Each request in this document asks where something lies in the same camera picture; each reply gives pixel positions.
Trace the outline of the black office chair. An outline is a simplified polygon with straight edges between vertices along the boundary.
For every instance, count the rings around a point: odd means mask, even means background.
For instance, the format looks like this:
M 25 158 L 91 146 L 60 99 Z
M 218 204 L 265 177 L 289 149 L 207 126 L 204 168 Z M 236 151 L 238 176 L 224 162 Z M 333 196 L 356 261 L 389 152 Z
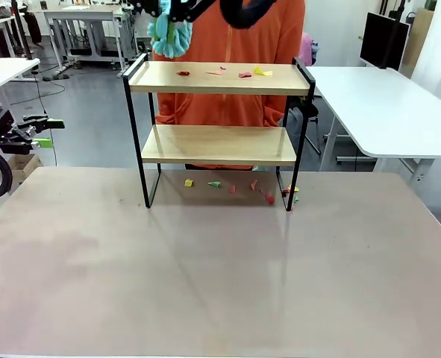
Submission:
M 306 104 L 300 98 L 294 98 L 290 101 L 289 112 L 287 119 L 287 133 L 290 138 L 290 142 L 293 145 L 295 151 L 298 150 L 298 141 L 300 137 L 301 124 L 303 120 L 306 119 L 308 123 L 313 123 L 315 125 L 316 132 L 316 144 L 308 137 L 305 136 L 305 140 L 308 142 L 310 147 L 316 152 L 320 157 L 322 155 L 319 139 L 319 111 L 317 107 L 311 103 Z

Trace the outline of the teal chenille duster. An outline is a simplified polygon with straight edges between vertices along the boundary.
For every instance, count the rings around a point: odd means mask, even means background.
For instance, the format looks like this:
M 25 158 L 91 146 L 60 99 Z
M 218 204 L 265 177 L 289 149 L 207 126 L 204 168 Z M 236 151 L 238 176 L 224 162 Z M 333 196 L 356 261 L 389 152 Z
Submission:
M 186 54 L 193 34 L 192 23 L 169 18 L 174 3 L 175 0 L 160 0 L 160 15 L 154 16 L 148 25 L 153 52 L 169 59 Z

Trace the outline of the person in orange hoodie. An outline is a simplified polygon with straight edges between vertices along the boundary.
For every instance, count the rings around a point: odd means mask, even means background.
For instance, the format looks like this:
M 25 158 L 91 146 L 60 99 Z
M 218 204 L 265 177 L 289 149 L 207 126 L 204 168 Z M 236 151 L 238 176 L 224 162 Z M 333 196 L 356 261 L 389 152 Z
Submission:
M 276 0 L 249 29 L 232 28 L 218 2 L 193 23 L 190 48 L 180 59 L 209 63 L 290 64 L 298 55 L 305 0 Z M 157 94 L 156 122 L 162 125 L 276 127 L 286 99 L 276 95 Z

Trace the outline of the cardboard box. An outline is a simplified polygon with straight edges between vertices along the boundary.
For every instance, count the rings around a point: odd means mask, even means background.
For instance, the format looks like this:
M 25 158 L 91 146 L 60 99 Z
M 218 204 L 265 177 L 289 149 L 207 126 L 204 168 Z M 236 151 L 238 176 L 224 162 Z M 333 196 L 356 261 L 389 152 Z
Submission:
M 22 184 L 37 168 L 43 165 L 36 154 L 14 154 L 8 160 L 13 174 L 13 185 Z

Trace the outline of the pink cloth bundle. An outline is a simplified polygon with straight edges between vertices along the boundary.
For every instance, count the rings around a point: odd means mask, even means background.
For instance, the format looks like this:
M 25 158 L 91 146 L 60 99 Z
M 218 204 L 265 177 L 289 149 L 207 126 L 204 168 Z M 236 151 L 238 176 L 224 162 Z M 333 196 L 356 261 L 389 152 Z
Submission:
M 319 44 L 307 33 L 302 34 L 299 58 L 305 66 L 312 66 L 316 62 Z

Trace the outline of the grey metal workbench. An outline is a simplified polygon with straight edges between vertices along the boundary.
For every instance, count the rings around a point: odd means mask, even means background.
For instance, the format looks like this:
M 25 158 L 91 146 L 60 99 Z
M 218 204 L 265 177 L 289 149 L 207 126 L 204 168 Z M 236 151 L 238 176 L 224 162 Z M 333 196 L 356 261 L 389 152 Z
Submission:
M 59 72 L 83 62 L 105 62 L 123 73 L 139 54 L 134 15 L 122 5 L 69 0 L 46 5 L 40 12 Z

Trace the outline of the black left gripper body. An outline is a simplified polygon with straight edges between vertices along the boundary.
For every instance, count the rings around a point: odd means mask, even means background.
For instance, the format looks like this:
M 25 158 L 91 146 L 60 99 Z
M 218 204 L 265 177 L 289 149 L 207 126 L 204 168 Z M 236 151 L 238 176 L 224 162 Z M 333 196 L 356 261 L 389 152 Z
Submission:
M 9 110 L 0 108 L 0 150 L 4 154 L 29 154 L 32 135 L 27 122 L 17 123 Z

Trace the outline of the large white desk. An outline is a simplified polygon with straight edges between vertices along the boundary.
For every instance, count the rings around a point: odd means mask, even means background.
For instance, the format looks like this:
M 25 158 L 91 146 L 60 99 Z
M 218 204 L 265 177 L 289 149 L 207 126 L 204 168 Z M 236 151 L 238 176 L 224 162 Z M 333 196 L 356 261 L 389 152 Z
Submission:
M 435 95 L 392 69 L 311 66 L 309 71 L 334 114 L 321 170 L 340 128 L 376 160 L 375 171 L 397 159 L 411 168 L 411 183 L 420 183 L 441 159 L 441 100 Z

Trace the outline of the two-tier wooden shelf black frame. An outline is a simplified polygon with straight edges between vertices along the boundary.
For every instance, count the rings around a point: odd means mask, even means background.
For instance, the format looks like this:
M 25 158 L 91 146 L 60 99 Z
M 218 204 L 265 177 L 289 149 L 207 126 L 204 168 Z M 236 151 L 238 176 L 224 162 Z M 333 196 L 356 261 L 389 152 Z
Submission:
M 295 151 L 287 129 L 280 127 L 232 127 L 232 126 L 187 126 L 151 124 L 146 143 L 139 140 L 133 92 L 144 92 L 148 103 L 153 105 L 154 95 L 159 93 L 231 94 L 231 95 L 276 95 L 290 102 L 300 98 L 311 104 L 316 81 L 310 71 L 294 58 L 290 64 L 265 64 L 261 69 L 273 71 L 272 77 L 252 74 L 250 78 L 239 78 L 241 72 L 251 71 L 252 63 L 195 63 L 150 61 L 142 54 L 122 75 L 131 133 L 140 173 L 143 199 L 151 207 L 159 180 L 148 186 L 145 165 L 162 164 L 208 164 L 225 166 L 274 167 L 276 177 L 281 180 L 281 168 L 293 169 L 291 191 L 282 196 L 286 210 L 293 208 L 294 188 L 298 179 L 301 154 L 306 136 L 307 123 L 301 124 L 298 150 Z M 209 71 L 222 71 L 222 75 L 210 75 Z M 190 76 L 177 75 L 188 71 Z M 280 192 L 288 186 L 278 184 Z

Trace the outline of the black pole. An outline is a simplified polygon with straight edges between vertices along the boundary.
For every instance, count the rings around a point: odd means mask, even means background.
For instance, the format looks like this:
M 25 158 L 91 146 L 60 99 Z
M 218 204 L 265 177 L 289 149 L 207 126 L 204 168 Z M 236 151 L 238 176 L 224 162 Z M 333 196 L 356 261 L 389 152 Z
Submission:
M 28 60 L 32 60 L 33 57 L 31 55 L 31 50 L 29 49 L 28 41 L 27 41 L 27 39 L 25 37 L 25 32 L 24 32 L 23 27 L 22 27 L 22 20 L 21 20 L 21 16 L 20 16 L 20 13 L 19 13 L 19 8 L 18 8 L 17 0 L 11 0 L 11 7 L 13 9 L 13 13 L 14 13 L 14 16 L 15 16 L 16 29 L 17 29 L 18 37 L 19 37 L 19 39 L 21 40 L 21 43 L 22 43 L 22 47 L 23 47 L 23 51 L 25 53 L 25 57 Z

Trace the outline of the black monitor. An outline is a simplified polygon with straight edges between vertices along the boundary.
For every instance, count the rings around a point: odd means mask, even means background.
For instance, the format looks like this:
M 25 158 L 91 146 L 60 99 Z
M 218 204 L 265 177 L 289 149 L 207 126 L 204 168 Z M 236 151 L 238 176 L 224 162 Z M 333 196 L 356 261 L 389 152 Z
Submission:
M 360 48 L 360 59 L 373 66 L 380 67 L 387 54 L 395 20 L 376 13 L 367 13 L 363 31 L 363 41 Z M 410 26 L 399 22 L 392 41 L 387 68 L 399 70 Z

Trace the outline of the brown board panel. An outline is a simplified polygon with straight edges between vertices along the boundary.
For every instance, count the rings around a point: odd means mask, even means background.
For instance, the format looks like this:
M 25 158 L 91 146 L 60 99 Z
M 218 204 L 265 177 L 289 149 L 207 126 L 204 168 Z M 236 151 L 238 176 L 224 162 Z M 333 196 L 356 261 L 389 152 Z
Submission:
M 431 22 L 434 16 L 432 10 L 427 10 L 424 8 L 418 9 L 416 13 L 416 18 L 413 23 L 411 38 L 414 41 L 413 53 L 411 63 L 414 65 L 413 71 L 411 72 L 411 79 L 417 81 L 419 78 L 419 58 L 424 48 L 425 41 L 428 36 L 428 32 L 431 26 Z

